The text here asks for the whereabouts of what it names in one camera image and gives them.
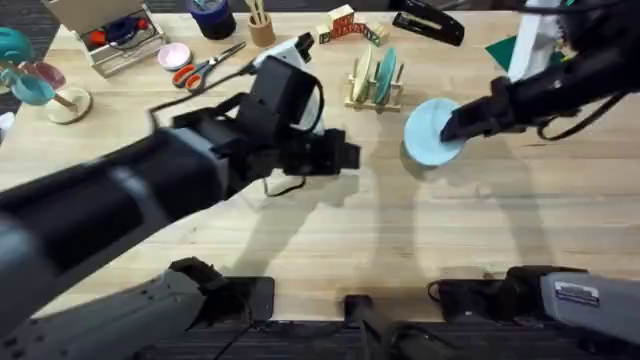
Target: wooden table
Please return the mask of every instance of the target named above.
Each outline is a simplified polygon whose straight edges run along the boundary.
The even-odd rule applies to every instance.
[[[323,14],[273,14],[278,40],[311,30]],[[389,23],[393,14],[369,14]],[[516,264],[562,264],[640,278],[640,103],[629,97],[601,122],[571,139],[544,144],[535,134],[474,139],[455,161],[424,171],[402,151],[405,120],[421,102],[449,97],[465,103],[502,74],[484,47],[517,31],[519,15],[454,13],[466,27],[460,48],[391,28],[406,63],[401,114],[355,112],[343,106],[346,78],[366,40],[349,35],[312,49],[310,64],[327,93],[328,127],[345,129],[362,146],[362,168],[312,179],[302,190],[267,199],[261,184],[224,204],[170,226],[61,296],[46,310],[88,301],[146,280],[188,256],[227,275],[269,275],[277,281],[275,318],[335,319],[349,293],[374,296],[404,319],[439,319],[424,286],[442,277],[502,275]],[[222,42],[200,36],[189,15],[158,15],[174,41],[197,60],[248,39],[246,16]],[[376,49],[381,58],[385,48]],[[253,45],[212,78],[260,52]],[[80,123],[47,122],[23,106],[0,149],[0,187],[7,188],[95,158],[149,133],[145,109],[183,95],[170,74],[148,59],[108,80],[87,64],[61,30],[47,61],[95,104]],[[239,79],[192,103],[212,105],[251,79]],[[297,181],[275,175],[272,187]]]

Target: wooden block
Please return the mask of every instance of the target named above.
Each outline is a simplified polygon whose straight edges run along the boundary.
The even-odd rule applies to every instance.
[[[366,24],[365,37],[375,46],[380,46],[389,40],[389,30],[377,22],[369,22]]]
[[[316,26],[316,31],[318,32],[318,42],[320,44],[326,44],[331,41],[331,29],[327,25]]]
[[[327,13],[332,28],[353,24],[355,12],[349,5],[343,5]]]
[[[364,29],[366,28],[366,25],[363,23],[354,23],[353,27],[354,27],[353,32],[358,34],[364,34]]]
[[[351,33],[351,25],[334,27],[331,30],[331,39],[337,39]]]

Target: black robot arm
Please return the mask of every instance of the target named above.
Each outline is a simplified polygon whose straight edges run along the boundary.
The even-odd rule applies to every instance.
[[[636,92],[640,86],[635,66],[640,60],[636,19],[640,3],[617,4],[561,16],[565,36],[577,55],[515,83],[505,77],[493,80],[490,96],[453,112],[440,133],[441,141],[524,132],[529,127],[538,128],[545,140],[559,140],[587,127],[626,94]],[[568,131],[556,136],[544,132],[556,118],[576,116],[580,107],[605,98],[609,100]]]

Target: stapler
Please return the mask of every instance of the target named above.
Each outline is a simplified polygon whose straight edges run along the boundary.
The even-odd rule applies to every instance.
[[[444,43],[460,46],[464,39],[464,26],[456,19],[420,0],[405,0],[393,26]]]

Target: cup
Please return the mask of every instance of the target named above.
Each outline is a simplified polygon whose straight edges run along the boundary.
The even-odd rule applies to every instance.
[[[276,34],[273,32],[271,16],[267,13],[263,14],[265,22],[260,25],[256,25],[256,19],[253,18],[253,15],[249,16],[249,32],[251,33],[251,40],[258,47],[267,47],[276,42]]]
[[[0,82],[11,84],[13,95],[29,105],[44,105],[56,96],[51,85],[33,75],[17,75],[7,69],[0,73]]]
[[[20,68],[27,72],[29,75],[33,75],[39,77],[44,80],[46,83],[51,85],[53,90],[58,90],[63,87],[67,80],[64,75],[57,67],[45,63],[45,62],[36,62],[36,63],[22,63]]]
[[[222,40],[236,30],[227,0],[186,0],[187,10],[198,23],[202,35],[210,40]]]

